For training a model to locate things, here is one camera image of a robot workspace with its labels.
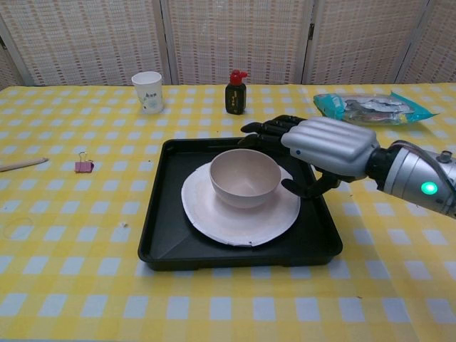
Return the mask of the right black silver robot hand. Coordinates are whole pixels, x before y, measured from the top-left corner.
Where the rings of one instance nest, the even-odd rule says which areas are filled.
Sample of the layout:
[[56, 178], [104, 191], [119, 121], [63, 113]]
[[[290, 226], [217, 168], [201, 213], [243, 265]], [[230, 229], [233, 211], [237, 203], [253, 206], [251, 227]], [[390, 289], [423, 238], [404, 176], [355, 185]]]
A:
[[246, 136], [238, 142], [240, 147], [287, 152], [321, 172], [309, 186], [290, 179], [281, 181], [288, 191], [304, 199], [318, 197], [342, 181], [365, 178], [371, 155], [380, 149], [373, 130], [327, 117], [280, 115], [263, 123], [248, 123], [241, 131]]

